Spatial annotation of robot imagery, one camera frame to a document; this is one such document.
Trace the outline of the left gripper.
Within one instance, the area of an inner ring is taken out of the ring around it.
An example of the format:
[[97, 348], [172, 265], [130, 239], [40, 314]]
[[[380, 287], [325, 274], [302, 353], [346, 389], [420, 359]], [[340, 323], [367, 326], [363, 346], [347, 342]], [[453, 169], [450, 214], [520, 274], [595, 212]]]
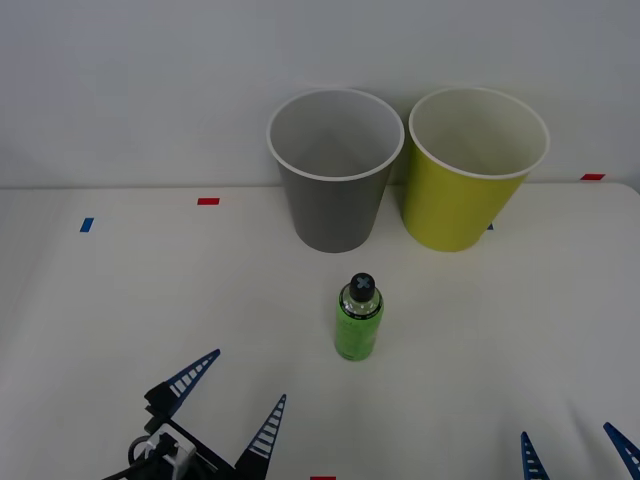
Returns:
[[283, 394], [249, 442], [234, 467], [180, 426], [172, 417], [220, 356], [215, 349], [144, 396], [151, 419], [145, 426], [146, 479], [265, 480], [282, 425], [287, 395]]

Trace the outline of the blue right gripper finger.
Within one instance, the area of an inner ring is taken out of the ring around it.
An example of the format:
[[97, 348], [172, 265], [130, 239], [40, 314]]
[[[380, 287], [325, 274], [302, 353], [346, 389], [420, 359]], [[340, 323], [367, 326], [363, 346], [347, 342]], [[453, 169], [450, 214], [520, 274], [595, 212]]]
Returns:
[[520, 436], [523, 477], [525, 480], [549, 480], [547, 474], [528, 434], [523, 431]]
[[621, 457], [627, 470], [629, 471], [631, 478], [633, 480], [640, 480], [639, 448], [636, 447], [625, 435], [623, 435], [611, 423], [606, 422], [603, 425], [603, 428], [607, 433], [609, 439], [613, 443], [616, 451]]

